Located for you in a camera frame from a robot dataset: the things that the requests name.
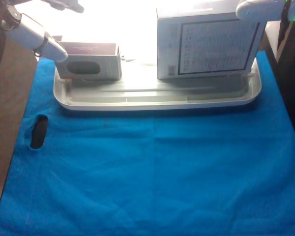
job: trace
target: white tray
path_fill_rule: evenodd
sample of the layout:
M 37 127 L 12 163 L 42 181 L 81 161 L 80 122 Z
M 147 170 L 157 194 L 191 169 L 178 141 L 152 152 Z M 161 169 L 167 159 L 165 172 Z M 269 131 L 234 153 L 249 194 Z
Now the white tray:
M 65 108 L 80 111 L 133 111 L 240 106 L 261 91 L 256 59 L 248 75 L 157 79 L 157 66 L 121 62 L 119 81 L 61 79 L 55 72 L 54 96 Z

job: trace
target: wooden floor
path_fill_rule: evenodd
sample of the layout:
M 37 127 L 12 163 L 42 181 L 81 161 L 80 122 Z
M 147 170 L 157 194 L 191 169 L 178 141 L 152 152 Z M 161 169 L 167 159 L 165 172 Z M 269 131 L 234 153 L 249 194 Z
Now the wooden floor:
M 0 64 L 0 198 L 36 66 L 32 51 L 7 39 Z

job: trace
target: blue tablecloth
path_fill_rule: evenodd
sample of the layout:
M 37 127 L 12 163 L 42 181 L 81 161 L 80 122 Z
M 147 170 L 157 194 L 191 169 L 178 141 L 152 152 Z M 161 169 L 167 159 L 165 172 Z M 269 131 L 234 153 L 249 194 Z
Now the blue tablecloth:
M 72 112 L 41 59 L 0 235 L 295 235 L 295 133 L 264 52 L 251 109 Z M 48 116 L 43 147 L 30 148 Z

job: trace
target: oval cutout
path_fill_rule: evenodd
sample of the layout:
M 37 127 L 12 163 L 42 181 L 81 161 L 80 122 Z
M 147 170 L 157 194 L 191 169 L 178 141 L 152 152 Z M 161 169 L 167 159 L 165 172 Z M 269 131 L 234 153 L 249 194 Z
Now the oval cutout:
M 77 75 L 96 75 L 100 72 L 100 66 L 93 61 L 71 61 L 67 70 Z
M 47 116 L 40 115 L 37 117 L 34 129 L 31 132 L 30 147 L 32 149 L 39 149 L 43 146 L 47 132 L 47 124 Z

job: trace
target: small box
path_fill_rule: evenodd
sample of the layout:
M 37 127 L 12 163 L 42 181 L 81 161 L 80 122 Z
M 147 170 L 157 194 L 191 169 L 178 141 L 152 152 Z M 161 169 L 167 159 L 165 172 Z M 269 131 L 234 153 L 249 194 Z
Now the small box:
M 158 8 L 158 78 L 249 73 L 266 24 L 240 21 L 238 2 Z
M 119 80 L 121 63 L 116 43 L 60 42 L 67 60 L 56 63 L 60 78 Z

